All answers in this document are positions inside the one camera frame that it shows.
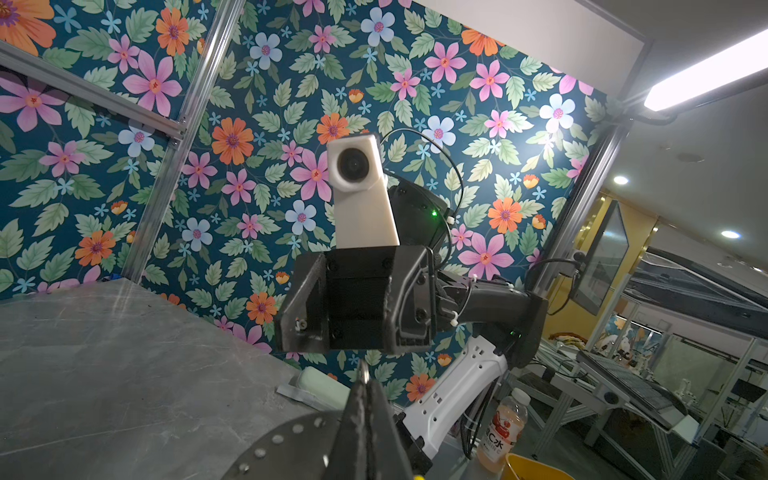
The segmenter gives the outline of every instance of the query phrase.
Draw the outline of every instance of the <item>orange flower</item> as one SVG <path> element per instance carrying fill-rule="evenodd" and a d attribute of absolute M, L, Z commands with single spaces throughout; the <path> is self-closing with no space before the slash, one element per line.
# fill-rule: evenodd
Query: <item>orange flower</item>
<path fill-rule="evenodd" d="M 112 208 L 111 208 L 112 213 L 115 214 L 115 215 L 120 215 L 123 212 L 125 212 L 125 207 L 127 207 L 127 206 L 128 206 L 128 202 L 125 202 L 125 201 L 122 201 L 122 200 L 120 200 L 119 202 L 114 202 L 112 204 Z"/>
<path fill-rule="evenodd" d="M 525 175 L 523 177 L 523 185 L 525 188 L 533 188 L 538 185 L 538 177 L 535 175 Z"/>
<path fill-rule="evenodd" d="M 164 8 L 160 15 L 162 19 L 155 25 L 157 33 L 160 34 L 157 37 L 160 47 L 165 48 L 171 57 L 176 53 L 184 53 L 184 46 L 190 42 L 190 26 L 187 19 L 181 17 L 181 10 L 178 8 Z"/>
<path fill-rule="evenodd" d="M 504 46 L 500 41 L 496 41 L 487 35 L 483 35 L 477 30 L 472 30 L 471 28 L 462 32 L 462 40 L 464 41 L 464 45 L 472 44 L 472 46 L 469 47 L 469 51 L 477 56 L 482 55 L 483 50 L 485 50 L 485 54 L 491 57 L 498 53 L 499 47 Z"/>
<path fill-rule="evenodd" d="M 48 48 L 56 31 L 39 18 L 53 18 L 49 0 L 0 0 L 0 40 L 38 56 L 35 43 Z"/>
<path fill-rule="evenodd" d="M 317 126 L 320 143 L 325 145 L 337 138 L 346 137 L 349 135 L 347 125 L 349 122 L 346 121 L 346 118 L 340 117 L 337 113 L 331 114 L 330 117 L 323 115 L 323 118 L 320 118 L 320 125 Z"/>
<path fill-rule="evenodd" d="M 406 385 L 408 400 L 415 402 L 422 398 L 433 385 L 435 385 L 435 379 L 430 379 L 426 373 L 412 376 L 411 382 Z"/>
<path fill-rule="evenodd" d="M 265 292 L 251 295 L 250 302 L 246 304 L 245 308 L 248 310 L 248 318 L 259 325 L 272 323 L 272 315 L 277 313 L 275 297 L 267 296 Z"/>
<path fill-rule="evenodd" d="M 80 240 L 82 248 L 74 253 L 74 258 L 79 258 L 82 266 L 86 266 L 89 263 L 91 266 L 98 265 L 102 259 L 112 254 L 110 249 L 115 245 L 115 241 L 112 240 L 113 236 L 112 232 L 95 231 L 91 237 L 85 237 L 83 240 Z"/>
<path fill-rule="evenodd" d="M 245 122 L 239 118 L 224 118 L 221 126 L 214 128 L 213 137 L 216 139 L 211 145 L 216 155 L 221 154 L 219 160 L 225 165 L 229 165 L 234 160 L 235 165 L 245 163 L 245 157 L 253 153 L 253 145 L 248 142 L 253 141 L 253 132 L 250 128 L 245 128 Z"/>
<path fill-rule="evenodd" d="M 437 363 L 439 363 L 440 366 L 448 366 L 452 360 L 453 358 L 447 353 L 441 353 L 437 356 Z"/>
<path fill-rule="evenodd" d="M 498 230 L 499 233 L 507 233 L 507 230 L 514 232 L 518 229 L 518 223 L 523 221 L 520 213 L 522 207 L 511 198 L 496 200 L 493 208 L 488 210 L 488 217 L 491 218 L 491 227 Z"/>
<path fill-rule="evenodd" d="M 186 305 L 184 305 L 183 303 L 180 303 L 181 298 L 179 298 L 178 295 L 174 295 L 172 293 L 170 296 L 166 296 L 165 293 L 161 293 L 160 296 L 168 300 L 169 302 L 173 303 L 174 305 L 178 305 L 185 310 L 187 309 Z"/>
<path fill-rule="evenodd" d="M 363 97 L 363 96 L 365 96 L 365 94 L 364 94 L 364 93 L 362 93 L 362 92 L 361 92 L 360 90 L 358 90 L 357 88 L 353 88 L 352 90 L 350 90 L 350 91 L 349 91 L 349 100 L 350 100 L 352 103 L 354 103 L 354 104 L 356 104 L 356 103 L 360 102 L 360 101 L 362 100 L 362 97 Z"/>
<path fill-rule="evenodd" d="M 533 217 L 533 220 L 531 220 L 531 224 L 534 228 L 538 228 L 539 230 L 543 230 L 547 228 L 547 219 L 544 218 L 544 215 L 536 215 Z"/>

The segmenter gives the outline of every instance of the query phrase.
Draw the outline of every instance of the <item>yellow wall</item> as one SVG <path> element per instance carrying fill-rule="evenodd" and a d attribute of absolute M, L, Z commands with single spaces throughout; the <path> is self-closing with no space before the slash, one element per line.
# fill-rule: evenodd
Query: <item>yellow wall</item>
<path fill-rule="evenodd" d="M 594 237 L 605 218 L 608 206 L 613 199 L 610 195 L 601 195 L 601 198 L 592 207 L 587 223 L 581 228 L 581 232 L 574 243 L 576 248 L 584 252 L 589 251 Z M 608 292 L 603 301 L 603 307 L 597 315 L 592 315 L 573 300 L 569 301 L 561 312 L 547 317 L 547 322 L 544 325 L 544 338 L 548 338 L 552 333 L 557 332 L 573 332 L 584 338 L 589 338 L 598 319 L 603 314 L 603 309 L 610 303 L 611 296 L 614 294 L 613 289 L 621 282 L 624 275 L 634 272 L 637 258 L 645 252 L 658 216 L 640 212 L 638 209 L 622 202 L 619 202 L 619 208 L 621 208 L 621 217 L 624 220 L 624 229 L 627 231 L 629 248 L 624 256 L 624 260 L 621 262 L 616 278 L 614 278 L 614 282 L 611 284 L 612 290 Z M 563 304 L 568 296 L 568 292 L 571 290 L 571 281 L 570 278 L 561 276 L 559 280 L 554 282 L 552 293 L 549 295 L 550 311 L 555 311 Z"/>

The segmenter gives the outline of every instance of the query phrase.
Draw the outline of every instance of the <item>pink beverage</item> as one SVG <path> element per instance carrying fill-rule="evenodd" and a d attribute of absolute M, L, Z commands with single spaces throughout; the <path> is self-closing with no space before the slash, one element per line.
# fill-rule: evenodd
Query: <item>pink beverage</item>
<path fill-rule="evenodd" d="M 503 399 L 496 409 L 491 425 L 482 436 L 477 457 L 480 464 L 491 472 L 500 472 L 507 454 L 515 446 L 528 421 L 531 397 L 520 389 Z"/>

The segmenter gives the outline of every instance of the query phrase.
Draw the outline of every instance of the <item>pink flower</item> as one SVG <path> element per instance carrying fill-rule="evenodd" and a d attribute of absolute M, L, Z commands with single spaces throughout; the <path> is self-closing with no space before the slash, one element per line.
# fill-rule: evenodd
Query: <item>pink flower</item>
<path fill-rule="evenodd" d="M 226 316 L 222 316 L 220 319 L 214 319 L 214 325 L 229 334 L 233 334 L 232 327 L 235 326 L 235 323 L 230 322 Z"/>
<path fill-rule="evenodd" d="M 167 117 L 170 115 L 170 102 L 166 95 L 175 97 L 181 93 L 181 85 L 175 80 L 168 80 L 174 72 L 174 61 L 171 57 L 160 60 L 157 65 L 157 73 L 154 70 L 154 59 L 144 50 L 139 52 L 139 70 L 144 74 L 142 78 L 131 75 L 123 80 L 125 86 L 132 94 L 144 94 L 139 100 L 139 105 L 152 110 L 157 101 L 157 113 Z"/>
<path fill-rule="evenodd" d="M 119 42 L 114 38 L 109 39 L 109 46 L 112 47 L 114 53 L 110 53 L 107 60 L 112 63 L 119 63 L 120 71 L 123 73 L 128 71 L 128 65 L 131 68 L 139 68 L 139 62 L 134 57 L 139 55 L 141 50 L 136 45 L 133 47 L 130 45 L 131 40 L 128 39 L 128 35 L 123 35 Z"/>
<path fill-rule="evenodd" d="M 240 202 L 240 198 L 243 199 L 244 203 L 250 203 L 250 194 L 248 193 L 248 190 L 256 188 L 256 182 L 247 180 L 247 178 L 248 172 L 246 172 L 244 168 L 241 168 L 240 171 L 237 172 L 236 177 L 234 173 L 227 172 L 227 181 L 230 182 L 230 184 L 224 185 L 221 189 L 221 193 L 226 195 L 232 194 L 230 203 L 232 203 L 233 206 Z"/>
<path fill-rule="evenodd" d="M 512 265 L 515 260 L 509 253 L 497 253 L 504 246 L 504 235 L 495 235 L 485 248 L 485 238 L 482 235 L 472 235 L 472 248 L 475 252 L 461 252 L 458 259 L 465 265 L 472 265 L 469 276 L 481 277 L 485 271 L 485 278 L 490 280 L 494 275 L 499 275 L 497 266 L 502 268 Z"/>
<path fill-rule="evenodd" d="M 243 214 L 243 221 L 237 224 L 237 228 L 243 231 L 243 238 L 255 239 L 263 226 L 259 223 L 258 215 L 248 217 L 248 214 Z"/>
<path fill-rule="evenodd" d="M 245 336 L 245 329 L 239 323 L 235 323 L 232 327 L 232 334 L 234 334 L 237 338 L 250 343 L 264 353 L 269 353 L 272 351 L 271 346 L 265 342 L 258 343 L 259 339 L 261 339 L 261 333 L 261 325 L 254 325 L 250 327 L 250 330 L 248 330 L 248 337 Z"/>
<path fill-rule="evenodd" d="M 309 200 L 317 194 L 326 202 L 331 201 L 331 187 L 328 181 L 328 152 L 320 154 L 319 162 L 315 160 L 315 154 L 308 148 L 301 153 L 301 160 L 306 168 L 294 168 L 290 176 L 297 182 L 306 182 L 301 187 L 301 199 Z"/>
<path fill-rule="evenodd" d="M 310 41 L 315 44 L 315 53 L 322 49 L 325 53 L 331 51 L 331 44 L 336 43 L 336 37 L 331 35 L 330 25 L 321 28 L 315 25 L 315 34 L 310 36 Z"/>
<path fill-rule="evenodd" d="M 538 248 L 534 248 L 533 255 L 528 255 L 525 259 L 530 263 L 530 265 L 528 265 L 528 268 L 530 269 L 541 260 L 541 251 Z"/>
<path fill-rule="evenodd" d="M 61 125 L 61 115 L 49 105 L 62 105 L 69 96 L 59 90 L 42 93 L 47 85 L 31 78 L 27 79 L 27 83 L 29 88 L 16 75 L 0 71 L 0 87 L 16 95 L 0 95 L 0 112 L 9 114 L 21 108 L 16 123 L 22 131 L 38 126 L 38 114 L 49 125 Z"/>
<path fill-rule="evenodd" d="M 456 245 L 457 250 L 461 250 L 464 248 L 464 246 L 469 247 L 469 245 L 472 243 L 469 241 L 469 239 L 472 238 L 472 235 L 474 234 L 475 232 L 467 230 L 467 226 L 462 224 L 459 226 L 458 230 L 455 228 L 451 230 L 451 243 Z"/>
<path fill-rule="evenodd" d="M 288 166 L 292 167 L 293 162 L 301 163 L 301 152 L 304 151 L 304 147 L 297 147 L 296 142 L 291 140 L 290 144 L 283 145 L 283 151 L 285 152 L 280 160 L 288 161 Z"/>
<path fill-rule="evenodd" d="M 296 5 L 304 5 L 301 12 L 305 17 L 309 17 L 314 8 L 317 13 L 324 13 L 326 6 L 320 0 L 293 0 Z"/>
<path fill-rule="evenodd" d="M 411 8 L 412 0 L 397 0 L 397 2 L 403 7 Z M 379 7 L 384 8 L 390 3 L 392 3 L 392 0 L 379 0 Z"/>
<path fill-rule="evenodd" d="M 498 135 L 501 138 L 507 137 L 507 130 L 514 127 L 511 120 L 508 119 L 509 110 L 504 110 L 502 113 L 494 110 L 491 112 L 491 118 L 485 121 L 485 126 L 491 128 L 490 137 L 493 138 Z"/>
<path fill-rule="evenodd" d="M 554 73 L 563 73 L 559 70 L 555 70 L 554 68 L 552 68 L 552 71 Z M 569 91 L 574 89 L 574 86 L 576 86 L 576 79 L 570 75 L 565 75 L 560 80 L 560 93 L 567 94 Z M 591 87 L 590 85 L 585 84 L 581 80 L 578 81 L 578 89 L 581 90 L 581 93 L 587 96 L 592 95 L 592 92 L 594 91 L 594 87 Z"/>
<path fill-rule="evenodd" d="M 187 156 L 187 159 L 189 160 L 189 164 L 184 165 L 181 168 L 181 173 L 190 176 L 190 188 L 196 186 L 197 182 L 200 182 L 200 186 L 202 188 L 210 187 L 208 175 L 215 175 L 219 173 L 216 167 L 209 165 L 210 154 L 205 152 L 204 154 L 200 155 L 200 159 L 198 160 L 197 154 L 191 151 Z"/>
<path fill-rule="evenodd" d="M 45 155 L 40 159 L 40 163 L 43 165 L 54 165 L 51 173 L 54 177 L 60 177 L 64 174 L 64 170 L 70 174 L 76 174 L 80 171 L 78 164 L 85 160 L 85 154 L 77 153 L 78 142 L 70 140 L 61 148 L 60 144 L 54 141 L 48 142 L 48 151 L 53 155 Z"/>
<path fill-rule="evenodd" d="M 83 277 L 83 285 L 86 283 L 93 283 L 96 280 L 98 280 L 98 277 L 101 275 L 101 267 L 96 265 L 92 266 L 88 272 L 85 273 L 85 276 Z M 54 290 L 58 290 L 60 288 L 75 288 L 76 286 L 80 286 L 80 280 L 76 278 L 69 278 L 66 280 L 62 280 L 61 282 L 54 282 L 48 285 L 46 282 L 40 282 L 38 283 L 38 292 L 39 293 L 51 293 Z"/>
<path fill-rule="evenodd" d="M 414 87 L 419 84 L 421 79 L 419 77 L 412 78 L 411 75 L 413 75 L 413 72 L 410 68 L 406 70 L 405 74 L 402 74 L 399 71 L 395 72 L 395 80 L 397 80 L 397 83 L 392 84 L 392 87 L 390 88 L 392 91 L 400 91 L 400 100 L 406 99 L 406 92 L 412 98 L 416 96 L 416 89 Z"/>
<path fill-rule="evenodd" d="M 464 58 L 454 58 L 457 53 L 458 42 L 451 43 L 448 46 L 448 52 L 445 51 L 442 43 L 435 42 L 435 55 L 437 56 L 424 60 L 424 65 L 435 69 L 432 73 L 432 83 L 441 81 L 443 74 L 445 74 L 445 79 L 448 82 L 456 83 L 456 72 L 453 69 L 467 66 L 467 61 Z"/>
<path fill-rule="evenodd" d="M 478 63 L 477 72 L 480 78 L 474 78 L 469 86 L 472 88 L 482 88 L 480 90 L 480 101 L 485 101 L 488 96 L 493 93 L 496 98 L 501 98 L 503 95 L 502 87 L 499 84 L 507 83 L 509 75 L 506 73 L 498 73 L 501 65 L 498 60 L 494 60 L 491 63 L 491 67 L 487 68 L 482 63 Z"/>
<path fill-rule="evenodd" d="M 588 155 L 584 155 L 582 158 L 572 158 L 571 166 L 574 169 L 569 170 L 566 176 L 568 178 L 578 178 L 578 176 L 581 174 L 581 169 L 584 168 L 584 164 L 587 163 L 587 157 Z"/>

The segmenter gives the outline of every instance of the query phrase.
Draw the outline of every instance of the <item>white bottle cap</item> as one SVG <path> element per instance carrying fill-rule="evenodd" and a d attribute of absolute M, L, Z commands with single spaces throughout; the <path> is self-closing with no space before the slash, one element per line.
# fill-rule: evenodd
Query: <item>white bottle cap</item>
<path fill-rule="evenodd" d="M 531 397 L 520 389 L 512 390 L 512 398 L 517 400 L 520 405 L 528 406 L 531 403 Z"/>

